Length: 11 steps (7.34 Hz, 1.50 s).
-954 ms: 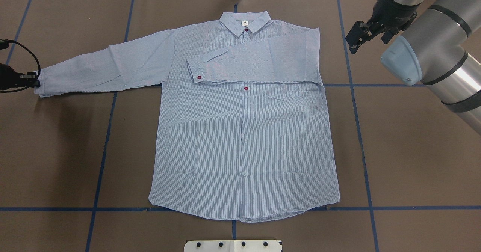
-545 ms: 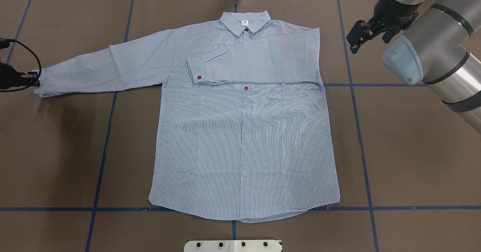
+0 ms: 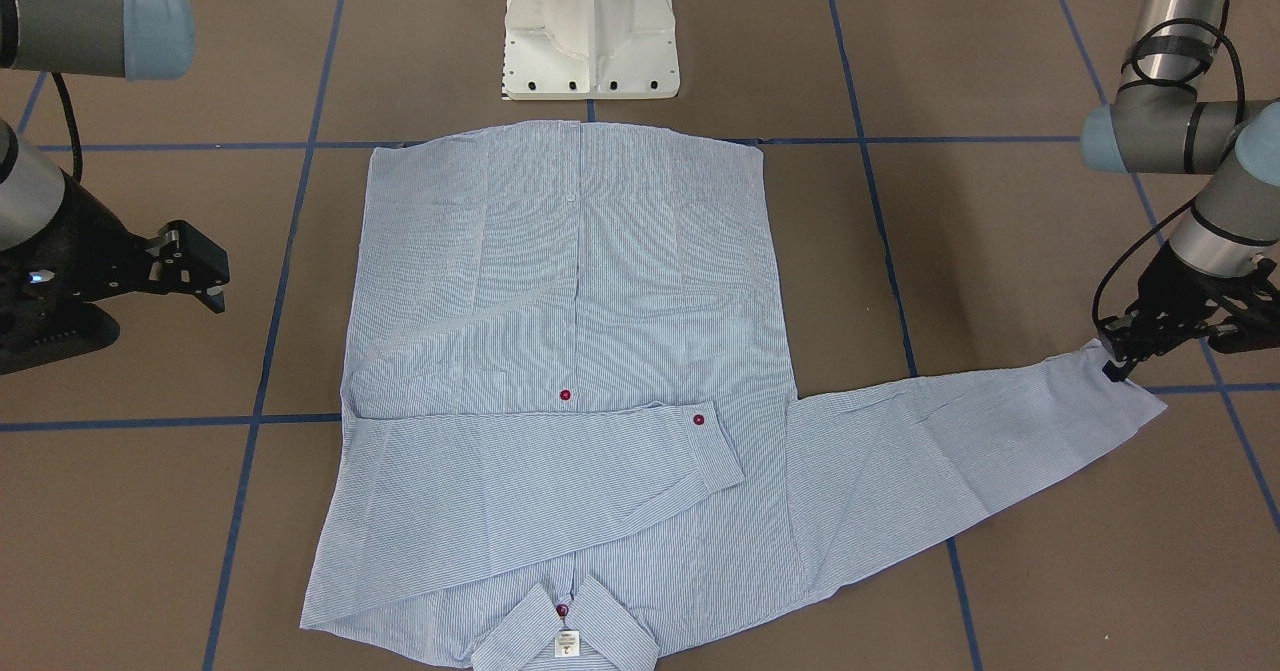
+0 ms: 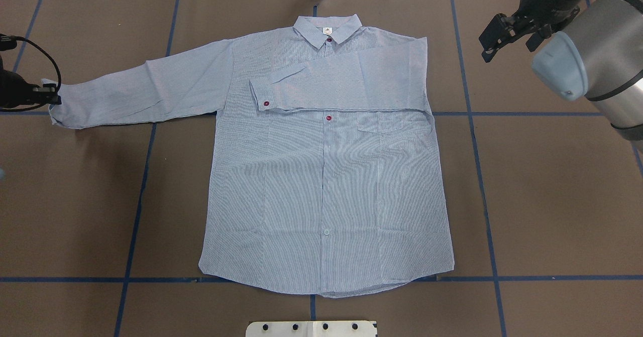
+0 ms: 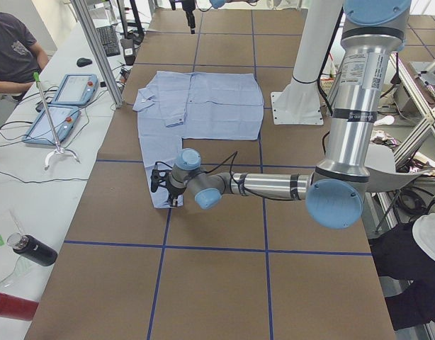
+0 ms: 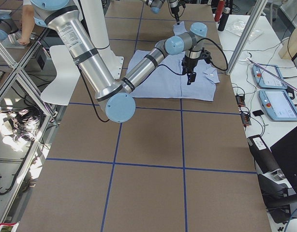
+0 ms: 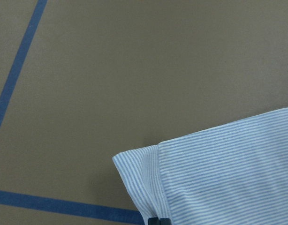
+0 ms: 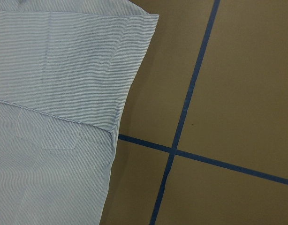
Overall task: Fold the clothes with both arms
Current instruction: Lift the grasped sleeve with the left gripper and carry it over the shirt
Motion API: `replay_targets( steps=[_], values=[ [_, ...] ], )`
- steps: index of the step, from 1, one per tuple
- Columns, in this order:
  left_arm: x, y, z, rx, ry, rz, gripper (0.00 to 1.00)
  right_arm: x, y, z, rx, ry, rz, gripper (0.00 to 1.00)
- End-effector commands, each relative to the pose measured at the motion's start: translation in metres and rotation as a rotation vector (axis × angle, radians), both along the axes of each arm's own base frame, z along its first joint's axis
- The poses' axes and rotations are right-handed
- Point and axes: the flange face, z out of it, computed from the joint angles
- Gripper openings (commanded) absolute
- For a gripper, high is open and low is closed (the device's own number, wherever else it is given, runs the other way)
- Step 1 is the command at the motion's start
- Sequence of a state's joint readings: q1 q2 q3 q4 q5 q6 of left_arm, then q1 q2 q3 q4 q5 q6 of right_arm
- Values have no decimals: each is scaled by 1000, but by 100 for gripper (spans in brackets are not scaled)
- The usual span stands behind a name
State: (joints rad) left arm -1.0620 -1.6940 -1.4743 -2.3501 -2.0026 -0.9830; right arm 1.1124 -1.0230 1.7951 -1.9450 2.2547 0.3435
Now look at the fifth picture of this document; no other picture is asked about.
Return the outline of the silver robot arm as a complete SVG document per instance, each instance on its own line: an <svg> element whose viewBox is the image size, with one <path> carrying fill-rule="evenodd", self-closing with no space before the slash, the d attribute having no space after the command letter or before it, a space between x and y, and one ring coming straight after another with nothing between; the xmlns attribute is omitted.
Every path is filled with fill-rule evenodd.
<svg viewBox="0 0 435 340"><path fill-rule="evenodd" d="M375 180L365 160L388 60L405 40L410 5L409 1L344 2L341 46L345 55L327 150L312 174L209 175L200 164L200 154L183 149L165 177L170 206L185 191L192 192L203 209L216 205L224 194L304 200L316 222L341 229L360 218L365 193L395 190L392 176Z"/></svg>
<svg viewBox="0 0 435 340"><path fill-rule="evenodd" d="M254 6L255 4L258 3L257 0L246 0L246 1L243 1L243 0L209 0L208 2L210 3L210 6L207 9L200 8L198 5L198 2L196 0L173 0L173 1L170 1L169 3L170 3L172 11L176 10L177 4L181 5L181 8L185 13L187 25L190 29L191 34L196 33L196 20L195 20L195 16L194 16L195 10L199 10L199 11L205 13L211 9L219 9L219 8L223 7L225 4L230 4L230 3L234 3L234 2L243 2L243 3L249 4L250 6Z"/></svg>

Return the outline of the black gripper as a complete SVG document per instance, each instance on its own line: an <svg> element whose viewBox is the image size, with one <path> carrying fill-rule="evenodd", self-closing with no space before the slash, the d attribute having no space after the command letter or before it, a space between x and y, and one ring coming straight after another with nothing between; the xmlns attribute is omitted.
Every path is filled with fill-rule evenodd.
<svg viewBox="0 0 435 340"><path fill-rule="evenodd" d="M168 201L171 207L177 207L179 205L179 196L185 192L185 187L180 188L174 186L172 183L168 183L166 188L169 192Z"/></svg>
<svg viewBox="0 0 435 340"><path fill-rule="evenodd" d="M185 11L186 20L188 27L190 29L191 34L196 33L196 21L193 11L196 9L196 1L195 0L183 0L182 9Z"/></svg>

